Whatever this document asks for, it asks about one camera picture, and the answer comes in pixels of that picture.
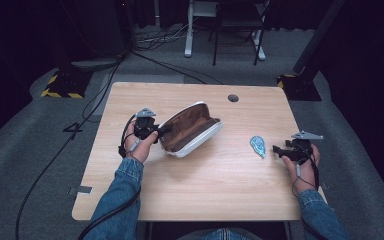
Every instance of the jeans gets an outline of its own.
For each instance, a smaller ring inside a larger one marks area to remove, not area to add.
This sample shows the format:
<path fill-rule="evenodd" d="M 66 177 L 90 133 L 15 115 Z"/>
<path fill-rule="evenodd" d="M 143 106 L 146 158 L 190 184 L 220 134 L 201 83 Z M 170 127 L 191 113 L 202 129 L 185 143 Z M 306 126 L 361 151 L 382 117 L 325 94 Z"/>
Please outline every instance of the jeans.
<path fill-rule="evenodd" d="M 142 175 L 143 165 L 134 159 L 125 158 L 115 172 L 115 178 L 108 191 L 100 199 L 91 221 L 128 202 L 140 189 Z M 318 239 L 317 234 L 326 239 L 349 239 L 335 212 L 324 202 L 317 191 L 307 190 L 302 192 L 298 196 L 298 201 L 302 219 L 308 226 L 305 230 L 306 239 Z M 136 239 L 139 209 L 140 200 L 138 199 L 124 211 L 92 228 L 84 239 Z M 223 228 L 194 232 L 181 239 L 258 239 L 255 237 L 255 235 L 253 236 L 246 231 Z"/>

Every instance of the small blue object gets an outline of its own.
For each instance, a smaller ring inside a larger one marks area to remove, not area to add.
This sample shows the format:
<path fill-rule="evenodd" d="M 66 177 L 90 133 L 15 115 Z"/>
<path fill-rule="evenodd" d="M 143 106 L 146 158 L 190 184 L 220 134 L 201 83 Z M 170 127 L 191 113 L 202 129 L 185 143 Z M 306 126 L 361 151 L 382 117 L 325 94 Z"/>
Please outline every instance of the small blue object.
<path fill-rule="evenodd" d="M 254 151 L 258 153 L 262 158 L 266 157 L 266 148 L 264 146 L 264 139 L 260 136 L 254 136 L 251 138 L 251 146 Z"/>

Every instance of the person's left hand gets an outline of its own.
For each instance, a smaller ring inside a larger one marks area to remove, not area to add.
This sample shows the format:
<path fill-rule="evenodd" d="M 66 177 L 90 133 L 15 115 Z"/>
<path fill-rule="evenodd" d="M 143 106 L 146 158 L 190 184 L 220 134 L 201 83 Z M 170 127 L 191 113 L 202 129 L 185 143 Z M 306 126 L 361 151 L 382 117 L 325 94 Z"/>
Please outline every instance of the person's left hand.
<path fill-rule="evenodd" d="M 127 127 L 126 136 L 128 137 L 124 144 L 125 149 L 128 151 L 126 153 L 126 157 L 133 158 L 141 163 L 144 163 L 145 160 L 148 158 L 149 149 L 151 148 L 152 144 L 155 142 L 155 140 L 158 137 L 158 132 L 154 131 L 146 139 L 140 140 L 136 148 L 132 152 L 129 152 L 129 149 L 135 144 L 135 141 L 138 139 L 133 134 L 134 126 L 135 126 L 135 123 L 132 122 Z"/>

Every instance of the forearm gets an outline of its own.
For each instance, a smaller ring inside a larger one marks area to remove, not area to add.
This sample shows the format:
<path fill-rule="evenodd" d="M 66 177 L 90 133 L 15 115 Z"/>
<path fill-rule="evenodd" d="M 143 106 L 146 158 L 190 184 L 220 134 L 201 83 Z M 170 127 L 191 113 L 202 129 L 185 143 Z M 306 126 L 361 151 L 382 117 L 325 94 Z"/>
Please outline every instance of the forearm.
<path fill-rule="evenodd" d="M 143 165 L 136 160 L 125 158 L 115 172 L 115 178 L 108 191 L 101 197 L 91 221 L 127 203 L 139 190 L 142 175 Z M 85 239 L 135 239 L 139 208 L 138 199 L 122 212 L 94 227 Z"/>
<path fill-rule="evenodd" d="M 334 210 L 326 204 L 317 191 L 303 191 L 299 194 L 298 200 L 304 226 L 307 225 L 310 228 L 310 230 L 306 229 L 306 239 L 319 239 L 311 233 L 311 230 L 326 239 L 349 239 Z"/>

